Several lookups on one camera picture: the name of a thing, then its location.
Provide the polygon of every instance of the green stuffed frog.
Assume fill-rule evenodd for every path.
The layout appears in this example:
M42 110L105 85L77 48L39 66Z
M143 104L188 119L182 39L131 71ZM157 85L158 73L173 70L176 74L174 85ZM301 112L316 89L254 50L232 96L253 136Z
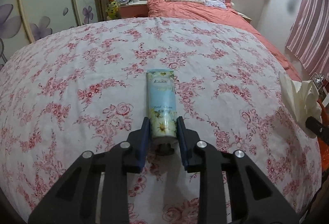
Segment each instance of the green stuffed frog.
M119 10L118 3L114 0L107 5L106 13L112 20L118 19L117 12Z

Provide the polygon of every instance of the pink striped curtain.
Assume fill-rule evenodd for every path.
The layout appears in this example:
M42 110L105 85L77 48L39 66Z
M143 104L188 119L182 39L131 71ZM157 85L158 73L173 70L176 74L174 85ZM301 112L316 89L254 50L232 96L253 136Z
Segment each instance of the pink striped curtain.
M302 0L286 47L310 75L329 76L329 0Z

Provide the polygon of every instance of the pink duvet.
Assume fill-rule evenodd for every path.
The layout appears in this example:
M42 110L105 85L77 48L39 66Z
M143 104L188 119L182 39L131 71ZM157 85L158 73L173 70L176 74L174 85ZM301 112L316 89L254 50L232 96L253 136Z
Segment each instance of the pink duvet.
M297 70L286 57L254 27L239 16L236 11L231 8L230 3L226 4L227 10L192 2L165 2L164 0L148 0L147 6L149 8L149 17L171 17L210 21L248 31L256 36L273 54L292 80L301 81Z

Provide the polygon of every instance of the hand cream tube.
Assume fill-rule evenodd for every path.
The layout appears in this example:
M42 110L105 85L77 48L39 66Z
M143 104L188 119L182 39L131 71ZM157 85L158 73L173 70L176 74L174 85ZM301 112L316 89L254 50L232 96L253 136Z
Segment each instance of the hand cream tube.
M147 72L148 107L152 140L160 148L170 148L176 137L176 100L174 72L154 69Z

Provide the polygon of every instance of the floral bedsheet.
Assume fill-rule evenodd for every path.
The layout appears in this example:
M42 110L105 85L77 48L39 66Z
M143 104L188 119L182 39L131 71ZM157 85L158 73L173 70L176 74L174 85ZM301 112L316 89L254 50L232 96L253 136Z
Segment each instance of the floral bedsheet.
M245 151L296 211L308 205L321 184L319 145L282 103L284 69L271 53L237 28L136 18L47 36L0 71L0 187L25 220L83 151L108 151L141 127L151 68L174 70L187 128ZM128 182L131 223L197 222L199 175L178 154L150 151Z

